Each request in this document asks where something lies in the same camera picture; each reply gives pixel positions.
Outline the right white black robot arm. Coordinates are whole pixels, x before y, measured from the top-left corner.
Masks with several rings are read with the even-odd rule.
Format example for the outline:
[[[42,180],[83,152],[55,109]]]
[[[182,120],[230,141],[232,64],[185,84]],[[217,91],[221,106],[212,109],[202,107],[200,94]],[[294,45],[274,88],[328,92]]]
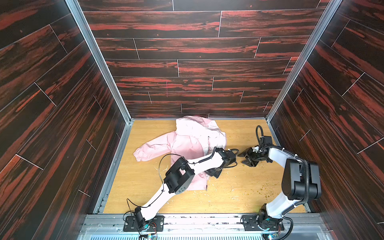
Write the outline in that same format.
[[[298,207],[321,196],[319,166],[288,152],[282,147],[265,146],[248,148],[238,155],[242,163],[256,167],[259,162],[278,163],[284,168],[282,192],[259,210],[257,223],[263,230],[272,230],[283,217]]]

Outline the pink zip jacket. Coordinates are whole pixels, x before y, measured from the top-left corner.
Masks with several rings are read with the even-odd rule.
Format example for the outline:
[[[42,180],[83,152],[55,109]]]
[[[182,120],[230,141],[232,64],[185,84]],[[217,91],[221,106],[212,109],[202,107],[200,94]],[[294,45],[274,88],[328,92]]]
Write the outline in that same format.
[[[171,153],[171,165],[182,156],[187,160],[210,154],[215,147],[224,148],[226,133],[221,131],[214,120],[198,116],[176,119],[176,130],[161,135],[136,149],[138,162],[147,162]]]

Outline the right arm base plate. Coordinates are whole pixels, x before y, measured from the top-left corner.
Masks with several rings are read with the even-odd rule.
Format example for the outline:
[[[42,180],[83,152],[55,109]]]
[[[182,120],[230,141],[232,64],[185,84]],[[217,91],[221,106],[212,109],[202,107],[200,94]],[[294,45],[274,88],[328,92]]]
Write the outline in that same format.
[[[241,224],[244,226],[245,231],[283,231],[283,219],[271,218],[269,216],[259,215],[243,215],[241,217]]]

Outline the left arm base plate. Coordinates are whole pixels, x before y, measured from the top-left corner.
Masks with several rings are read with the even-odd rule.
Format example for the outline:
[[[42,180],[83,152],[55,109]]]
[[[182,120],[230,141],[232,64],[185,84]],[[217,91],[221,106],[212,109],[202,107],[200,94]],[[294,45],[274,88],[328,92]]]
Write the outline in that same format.
[[[156,215],[149,221],[137,221],[135,216],[126,216],[123,232],[162,232],[165,216]]]

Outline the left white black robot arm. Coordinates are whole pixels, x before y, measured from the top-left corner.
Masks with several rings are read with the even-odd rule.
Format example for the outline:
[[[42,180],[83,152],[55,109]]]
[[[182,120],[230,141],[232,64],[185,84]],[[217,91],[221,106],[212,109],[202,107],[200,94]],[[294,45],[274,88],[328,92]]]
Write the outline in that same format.
[[[139,228],[144,228],[156,216],[159,210],[175,195],[187,190],[193,178],[200,173],[218,178],[223,169],[231,168],[236,162],[239,150],[214,148],[213,152],[198,159],[180,158],[166,172],[162,186],[143,206],[137,206],[134,218]]]

